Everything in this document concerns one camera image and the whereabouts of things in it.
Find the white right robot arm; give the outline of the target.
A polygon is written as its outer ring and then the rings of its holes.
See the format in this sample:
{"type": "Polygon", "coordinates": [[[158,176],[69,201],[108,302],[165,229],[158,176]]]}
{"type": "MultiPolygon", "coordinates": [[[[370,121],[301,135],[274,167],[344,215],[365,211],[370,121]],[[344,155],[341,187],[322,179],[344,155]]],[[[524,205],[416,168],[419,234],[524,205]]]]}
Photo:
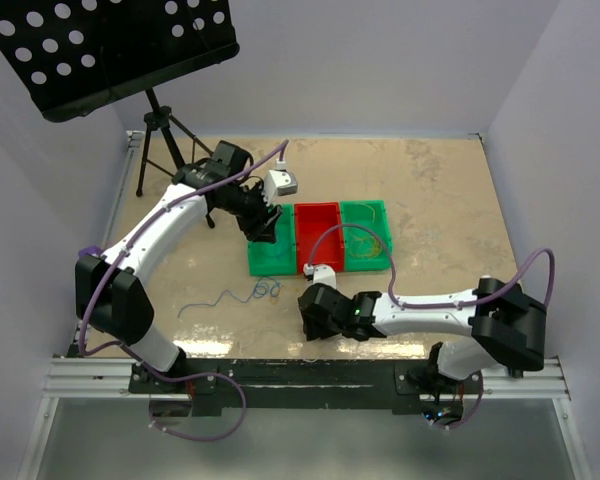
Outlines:
{"type": "Polygon", "coordinates": [[[298,298],[298,307],[309,341],[337,335],[357,341],[407,333],[456,335],[429,354],[425,379],[439,393],[497,364],[514,372],[544,368],[547,306],[517,283],[489,277],[473,289],[446,295],[367,291],[351,298],[332,285],[314,283],[298,298]]]}

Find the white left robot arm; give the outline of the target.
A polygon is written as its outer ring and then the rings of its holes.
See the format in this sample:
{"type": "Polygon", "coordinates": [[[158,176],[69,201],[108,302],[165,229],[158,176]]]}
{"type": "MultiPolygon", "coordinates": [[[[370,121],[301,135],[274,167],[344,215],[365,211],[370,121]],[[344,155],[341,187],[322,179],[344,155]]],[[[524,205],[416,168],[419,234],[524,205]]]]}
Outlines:
{"type": "Polygon", "coordinates": [[[92,353],[86,347],[86,330],[93,327],[143,363],[163,391],[176,392],[191,380],[185,352],[154,323],[145,286],[181,236],[214,209],[233,215],[247,241],[275,243],[282,208],[274,200],[297,190],[284,162],[286,147],[281,143],[266,155],[267,160],[277,161],[275,168],[247,187],[250,173],[262,164],[241,147],[219,142],[210,157],[176,172],[160,200],[122,240],[102,253],[80,256],[75,265],[75,297],[81,356],[92,353]]]}

